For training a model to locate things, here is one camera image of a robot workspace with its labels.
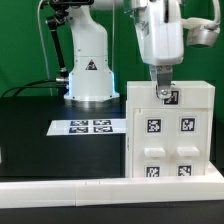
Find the black surface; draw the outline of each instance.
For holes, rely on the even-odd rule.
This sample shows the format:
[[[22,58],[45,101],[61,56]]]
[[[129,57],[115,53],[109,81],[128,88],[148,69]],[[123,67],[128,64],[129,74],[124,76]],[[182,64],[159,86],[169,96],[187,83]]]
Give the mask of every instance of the black surface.
[[[46,137],[51,120],[120,117],[124,104],[87,111],[54,97],[1,99],[0,180],[123,176],[124,135]],[[0,223],[222,224],[224,201],[1,209]]]
[[[83,109],[58,97],[18,97],[0,107],[1,181],[124,176],[124,134],[46,136],[52,120],[124,118],[121,104]]]
[[[222,224],[223,201],[0,210],[1,223],[16,224]]]

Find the warning label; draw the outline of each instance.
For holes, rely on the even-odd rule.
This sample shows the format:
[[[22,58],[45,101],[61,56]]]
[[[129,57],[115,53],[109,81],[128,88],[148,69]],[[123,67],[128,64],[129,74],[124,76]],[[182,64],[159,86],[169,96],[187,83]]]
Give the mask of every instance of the warning label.
[[[91,60],[86,68],[86,70],[97,70],[97,67],[93,60]]]

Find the cable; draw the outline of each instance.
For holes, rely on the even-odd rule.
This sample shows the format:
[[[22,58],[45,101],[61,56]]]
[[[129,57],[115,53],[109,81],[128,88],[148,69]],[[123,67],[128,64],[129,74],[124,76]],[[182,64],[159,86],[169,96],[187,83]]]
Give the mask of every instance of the cable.
[[[49,89],[49,88],[58,89],[58,88],[64,88],[64,86],[58,86],[58,87],[54,87],[54,86],[18,86],[18,87],[14,87],[14,88],[11,88],[11,89],[8,89],[7,91],[5,91],[1,95],[1,98],[3,98],[7,93],[9,93],[15,89],[23,89],[24,90],[24,89]]]
[[[113,1],[112,72],[114,72],[115,1]]]
[[[38,5],[37,21],[38,21],[38,27],[39,27],[39,33],[40,33],[41,46],[42,46],[42,50],[43,50],[43,54],[44,54],[44,61],[45,61],[45,67],[46,67],[46,72],[47,72],[47,78],[50,79],[51,76],[50,76],[50,71],[49,71],[49,62],[48,62],[48,58],[47,58],[46,47],[45,47],[44,37],[43,37],[43,30],[42,30],[41,20],[40,20],[40,9],[41,9],[41,6],[42,6],[43,2],[44,2],[44,0],[40,0],[39,5]]]
[[[34,86],[34,85],[39,85],[43,83],[49,83],[49,82],[56,82],[56,79],[45,79],[45,80],[40,80],[40,81],[35,81],[35,82],[30,82],[26,85],[24,85],[23,88],[18,89],[14,94],[13,97],[17,96],[20,92],[22,92],[27,86]]]

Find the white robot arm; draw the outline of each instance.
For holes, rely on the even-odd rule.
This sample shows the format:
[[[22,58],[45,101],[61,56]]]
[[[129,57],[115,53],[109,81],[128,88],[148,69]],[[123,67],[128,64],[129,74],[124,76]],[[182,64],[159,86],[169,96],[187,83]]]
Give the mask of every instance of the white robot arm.
[[[150,65],[157,96],[170,98],[172,65],[183,61],[183,28],[189,29],[188,46],[212,47],[220,32],[220,6],[213,0],[214,21],[181,19],[182,0],[125,0],[125,11],[134,19],[143,62]]]
[[[183,20],[179,6],[182,2],[50,0],[49,3],[56,13],[49,21],[57,23],[53,24],[52,29],[48,21],[51,31],[54,31],[55,26],[63,24],[67,17],[73,34],[75,67],[69,75],[69,92],[65,98],[78,102],[102,102],[119,97],[114,90],[113,72],[107,63],[106,30],[92,20],[89,6],[83,5],[92,5],[92,8],[98,9],[112,9],[124,5],[125,12],[134,19],[142,60],[150,65],[151,78],[157,82],[157,96],[160,99],[170,98],[172,66],[183,61],[183,28],[189,29],[187,45],[213,46],[219,34],[218,0],[213,0],[214,21],[199,18]]]

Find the green backdrop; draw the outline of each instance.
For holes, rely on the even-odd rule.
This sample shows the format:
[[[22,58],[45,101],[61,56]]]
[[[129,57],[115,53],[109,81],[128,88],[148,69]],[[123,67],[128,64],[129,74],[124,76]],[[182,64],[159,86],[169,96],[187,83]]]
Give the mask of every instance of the green backdrop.
[[[37,25],[39,0],[0,1],[0,94],[5,90],[46,78],[44,58]],[[224,0],[220,0],[224,14]],[[44,21],[52,15],[50,8],[41,11],[41,19],[51,77],[59,75],[51,35]],[[187,0],[182,15],[213,19],[212,0]],[[111,67],[112,12],[94,11],[93,18],[102,24],[109,36],[109,66]],[[129,80],[149,80],[148,66],[142,63],[133,21],[116,10],[114,72],[116,89],[126,93]],[[214,48],[185,47],[184,62],[174,67],[174,80],[206,80],[216,86],[215,120],[211,159],[224,168],[224,22]],[[59,28],[66,65],[73,67],[71,32],[68,24]],[[21,95],[50,95],[49,90],[26,90]]]

